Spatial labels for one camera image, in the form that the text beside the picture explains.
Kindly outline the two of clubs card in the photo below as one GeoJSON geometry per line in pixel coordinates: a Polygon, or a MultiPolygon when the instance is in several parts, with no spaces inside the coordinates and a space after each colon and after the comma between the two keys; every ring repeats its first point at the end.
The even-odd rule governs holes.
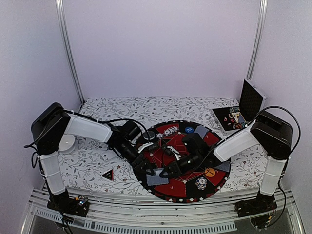
{"type": "Polygon", "coordinates": [[[98,154],[98,159],[101,162],[108,162],[109,160],[111,160],[115,157],[116,157],[116,154],[112,151],[103,151],[103,152],[99,152],[99,154],[98,154]]]}

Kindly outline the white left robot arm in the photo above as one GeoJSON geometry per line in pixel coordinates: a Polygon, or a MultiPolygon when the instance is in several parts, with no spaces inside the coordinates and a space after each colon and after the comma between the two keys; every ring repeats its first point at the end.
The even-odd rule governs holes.
{"type": "Polygon", "coordinates": [[[61,104],[52,103],[31,125],[33,142],[42,166],[43,178],[54,196],[53,203],[63,212],[73,204],[71,198],[63,194],[66,189],[62,180],[58,155],[68,151],[76,137],[85,137],[105,143],[126,159],[136,172],[154,175],[151,163],[141,149],[136,149],[132,141],[138,134],[147,134],[143,124],[134,119],[123,119],[122,126],[114,126],[115,120],[100,121],[73,111],[65,110],[61,104]]]}

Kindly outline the blue small blind button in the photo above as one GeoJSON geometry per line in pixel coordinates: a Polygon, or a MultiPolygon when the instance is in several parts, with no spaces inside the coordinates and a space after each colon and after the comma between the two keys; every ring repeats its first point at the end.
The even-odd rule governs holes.
{"type": "Polygon", "coordinates": [[[194,132],[194,128],[191,127],[191,126],[188,126],[188,127],[185,128],[185,132],[186,133],[193,133],[194,132]]]}

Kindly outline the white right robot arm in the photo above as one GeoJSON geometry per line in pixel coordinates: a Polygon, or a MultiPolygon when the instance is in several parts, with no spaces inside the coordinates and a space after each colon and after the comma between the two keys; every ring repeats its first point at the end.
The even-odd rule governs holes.
{"type": "Polygon", "coordinates": [[[260,196],[252,202],[255,212],[261,213],[271,204],[271,198],[282,176],[292,151],[293,128],[286,121],[267,112],[260,111],[247,127],[231,134],[214,146],[208,146],[203,137],[189,133],[182,143],[189,152],[179,160],[170,162],[159,174],[163,178],[176,178],[201,165],[214,167],[231,157],[253,147],[260,146],[267,156],[265,173],[260,185],[260,196]]]}

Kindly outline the black dealer button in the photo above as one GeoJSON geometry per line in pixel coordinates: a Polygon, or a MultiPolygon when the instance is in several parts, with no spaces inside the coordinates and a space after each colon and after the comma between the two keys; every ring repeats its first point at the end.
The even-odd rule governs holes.
{"type": "Polygon", "coordinates": [[[156,137],[155,133],[153,131],[146,131],[143,134],[143,138],[147,141],[151,141],[156,137]]]}

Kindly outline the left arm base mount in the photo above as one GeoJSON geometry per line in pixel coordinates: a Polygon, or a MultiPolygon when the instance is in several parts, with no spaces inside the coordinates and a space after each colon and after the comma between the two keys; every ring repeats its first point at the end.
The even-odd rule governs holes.
{"type": "Polygon", "coordinates": [[[70,198],[67,194],[50,196],[47,204],[47,208],[51,210],[81,217],[87,216],[89,206],[90,203],[87,197],[79,195],[75,198],[70,198]]]}

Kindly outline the white blue chip row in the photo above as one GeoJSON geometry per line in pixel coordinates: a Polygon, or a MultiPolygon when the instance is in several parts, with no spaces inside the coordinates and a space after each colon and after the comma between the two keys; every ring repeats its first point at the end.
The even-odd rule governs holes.
{"type": "Polygon", "coordinates": [[[170,136],[172,134],[175,134],[179,131],[179,128],[177,126],[171,126],[171,127],[165,127],[165,128],[157,128],[158,133],[156,135],[157,138],[164,138],[167,136],[170,136]]]}

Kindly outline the blue card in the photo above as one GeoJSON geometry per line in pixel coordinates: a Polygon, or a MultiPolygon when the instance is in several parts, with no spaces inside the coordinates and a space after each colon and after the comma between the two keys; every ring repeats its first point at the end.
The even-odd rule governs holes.
{"type": "Polygon", "coordinates": [[[225,161],[222,164],[215,166],[215,169],[229,173],[231,170],[231,163],[229,161],[225,161]]]}
{"type": "Polygon", "coordinates": [[[208,132],[209,132],[209,129],[203,125],[198,125],[194,130],[194,133],[199,134],[201,138],[204,138],[208,132]]]}
{"type": "Polygon", "coordinates": [[[154,175],[146,175],[146,183],[148,186],[158,186],[169,184],[168,178],[160,177],[160,173],[163,171],[163,168],[154,169],[154,175]]]}

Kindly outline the orange big blind button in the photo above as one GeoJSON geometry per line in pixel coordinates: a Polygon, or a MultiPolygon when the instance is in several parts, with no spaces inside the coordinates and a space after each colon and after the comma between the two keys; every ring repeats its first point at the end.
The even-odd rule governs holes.
{"type": "Polygon", "coordinates": [[[215,174],[216,174],[216,172],[215,172],[215,169],[214,169],[214,168],[206,168],[206,169],[205,169],[204,175],[205,175],[206,177],[214,177],[215,174]]]}

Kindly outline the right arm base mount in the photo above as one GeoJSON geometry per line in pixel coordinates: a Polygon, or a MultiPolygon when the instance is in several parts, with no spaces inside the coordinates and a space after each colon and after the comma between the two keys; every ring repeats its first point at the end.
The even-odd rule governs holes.
{"type": "Polygon", "coordinates": [[[277,204],[275,199],[250,199],[250,200],[241,200],[234,205],[234,209],[237,212],[238,217],[247,217],[252,215],[258,215],[265,213],[264,215],[255,216],[250,218],[251,224],[258,229],[266,228],[272,218],[277,204]]]}

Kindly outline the white blue chip stack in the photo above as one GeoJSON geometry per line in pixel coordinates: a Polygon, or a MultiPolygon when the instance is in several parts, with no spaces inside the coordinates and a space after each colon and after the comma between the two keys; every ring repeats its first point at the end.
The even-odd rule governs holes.
{"type": "Polygon", "coordinates": [[[196,179],[195,185],[199,190],[205,190],[207,187],[207,179],[205,177],[199,177],[196,179]]]}

